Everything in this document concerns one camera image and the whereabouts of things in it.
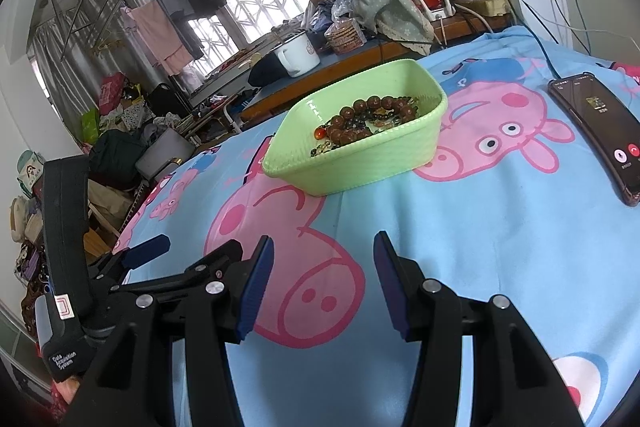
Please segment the left hand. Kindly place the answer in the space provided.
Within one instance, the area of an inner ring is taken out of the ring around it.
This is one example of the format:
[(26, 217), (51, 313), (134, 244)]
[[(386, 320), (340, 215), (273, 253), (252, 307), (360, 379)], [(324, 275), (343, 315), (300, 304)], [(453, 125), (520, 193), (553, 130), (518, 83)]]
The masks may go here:
[(72, 376), (60, 383), (54, 383), (56, 392), (62, 397), (66, 404), (72, 403), (76, 393), (80, 387), (81, 381), (79, 378)]

